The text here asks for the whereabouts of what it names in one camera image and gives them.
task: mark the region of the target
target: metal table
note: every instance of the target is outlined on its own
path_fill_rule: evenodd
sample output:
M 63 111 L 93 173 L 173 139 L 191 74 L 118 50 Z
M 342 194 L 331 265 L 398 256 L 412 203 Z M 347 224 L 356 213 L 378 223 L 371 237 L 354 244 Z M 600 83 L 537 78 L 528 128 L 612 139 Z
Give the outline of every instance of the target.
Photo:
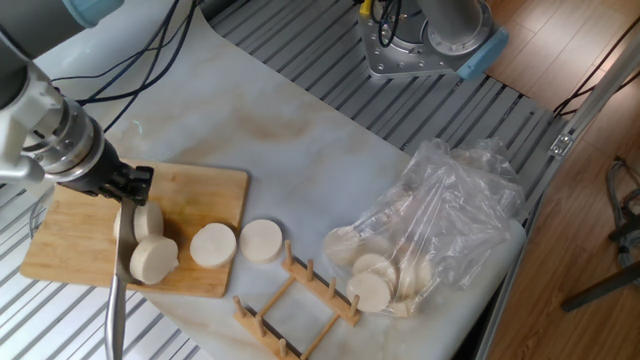
M 236 1 L 210 24 L 409 155 L 423 139 L 439 137 L 455 147 L 499 137 L 521 176 L 531 215 L 559 165 L 547 150 L 564 121 L 551 119 L 549 111 L 489 77 L 372 78 L 356 14 L 351 0 L 246 0 Z M 0 198 L 6 204 L 0 210 L 0 354 L 25 359 L 101 358 L 108 290 L 21 277 L 18 266 L 29 243 L 27 219 L 36 199 L 14 186 L 0 189 Z M 512 273 L 496 294 L 497 303 L 492 302 L 479 320 L 479 331 L 472 331 L 475 336 L 461 347 L 460 358 L 476 352 L 487 321 L 495 322 Z M 127 308 L 127 358 L 209 358 L 140 294 L 129 294 Z

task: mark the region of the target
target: metal bar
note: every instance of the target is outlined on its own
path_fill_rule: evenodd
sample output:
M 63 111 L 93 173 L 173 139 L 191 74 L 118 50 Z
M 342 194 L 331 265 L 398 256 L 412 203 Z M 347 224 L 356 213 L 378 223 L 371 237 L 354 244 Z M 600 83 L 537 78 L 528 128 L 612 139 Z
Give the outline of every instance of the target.
M 618 56 L 609 68 L 609 71 L 604 74 L 602 80 L 600 80 L 591 94 L 589 94 L 578 108 L 578 111 L 573 118 L 571 118 L 571 121 L 567 124 L 563 132 L 572 135 L 582 132 L 639 64 L 640 34 L 636 35 L 631 43 L 622 51 L 620 56 Z
M 631 266 L 627 266 L 621 271 L 566 299 L 561 305 L 562 310 L 566 312 L 573 311 L 626 285 L 629 285 L 637 279 L 640 279 L 640 261 L 637 261 Z

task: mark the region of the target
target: clear plastic bag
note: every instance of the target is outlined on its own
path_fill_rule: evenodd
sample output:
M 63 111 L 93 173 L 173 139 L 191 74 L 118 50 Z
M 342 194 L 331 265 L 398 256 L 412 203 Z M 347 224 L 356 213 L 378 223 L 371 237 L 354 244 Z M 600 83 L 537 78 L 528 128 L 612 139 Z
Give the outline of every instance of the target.
M 351 226 L 324 240 L 326 256 L 366 312 L 410 316 L 432 289 L 466 288 L 490 250 L 509 240 L 522 188 L 497 139 L 449 151 L 424 142 L 400 180 Z

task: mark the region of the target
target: wooden peg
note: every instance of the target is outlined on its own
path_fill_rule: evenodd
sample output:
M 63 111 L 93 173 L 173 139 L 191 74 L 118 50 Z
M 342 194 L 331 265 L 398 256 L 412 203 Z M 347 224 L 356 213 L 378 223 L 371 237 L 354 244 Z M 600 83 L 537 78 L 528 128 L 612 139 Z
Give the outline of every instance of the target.
M 262 308 L 262 310 L 260 310 L 258 312 L 258 315 L 260 316 L 264 316 L 264 314 L 267 313 L 267 311 L 269 311 L 269 309 L 271 309 L 271 307 L 273 307 L 273 305 L 276 303 L 276 301 L 278 301 L 278 299 L 280 299 L 282 297 L 282 294 L 284 294 L 285 291 L 287 291 L 287 289 L 291 286 L 291 284 L 293 284 L 296 281 L 296 278 L 293 275 L 289 276 L 289 279 L 287 280 L 286 283 L 284 283 L 284 285 L 282 285 L 282 287 L 280 288 L 280 290 L 278 290 L 278 292 L 273 295 L 273 297 L 269 300 L 269 302 Z
M 307 261 L 307 282 L 313 281 L 313 259 Z
M 293 265 L 293 254 L 291 253 L 291 240 L 284 242 L 284 249 L 287 252 L 287 266 Z
M 360 302 L 360 295 L 356 294 L 351 300 L 351 309 L 349 309 L 349 316 L 355 316 L 358 312 L 358 302 Z
M 318 335 L 318 337 L 315 338 L 315 340 L 313 340 L 313 342 L 311 343 L 307 351 L 305 351 L 304 354 L 300 356 L 300 360 L 307 360 L 309 358 L 311 353 L 318 347 L 318 345 L 320 344 L 320 341 L 324 339 L 325 335 L 327 335 L 329 330 L 331 330 L 331 327 L 333 326 L 333 324 L 336 323 L 339 317 L 340 315 L 333 314 L 333 317 L 331 318 L 331 320 L 329 320 L 329 323 L 327 323 L 327 325 L 325 325 L 325 327 L 322 329 L 322 331 L 320 332 L 320 335 Z
M 242 303 L 240 302 L 240 298 L 238 296 L 233 297 L 233 302 L 236 304 L 236 309 L 238 309 L 238 313 L 240 317 L 244 318 L 247 315 L 244 307 L 242 307 Z
M 331 282 L 329 283 L 329 299 L 333 298 L 336 295 L 336 278 L 331 278 Z
M 287 340 L 280 339 L 280 356 L 287 356 Z
M 257 315 L 255 317 L 256 326 L 258 326 L 258 331 L 260 332 L 260 337 L 265 337 L 267 335 L 267 331 L 264 328 L 264 324 L 262 323 L 262 316 Z

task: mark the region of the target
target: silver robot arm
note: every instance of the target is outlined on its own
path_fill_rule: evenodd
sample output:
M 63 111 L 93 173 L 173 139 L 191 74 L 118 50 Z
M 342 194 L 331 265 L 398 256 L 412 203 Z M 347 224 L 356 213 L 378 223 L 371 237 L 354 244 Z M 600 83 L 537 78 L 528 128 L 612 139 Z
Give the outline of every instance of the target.
M 32 62 L 122 2 L 0 0 L 1 182 L 46 177 L 87 195 L 144 205 L 153 169 L 121 162 L 98 123 Z

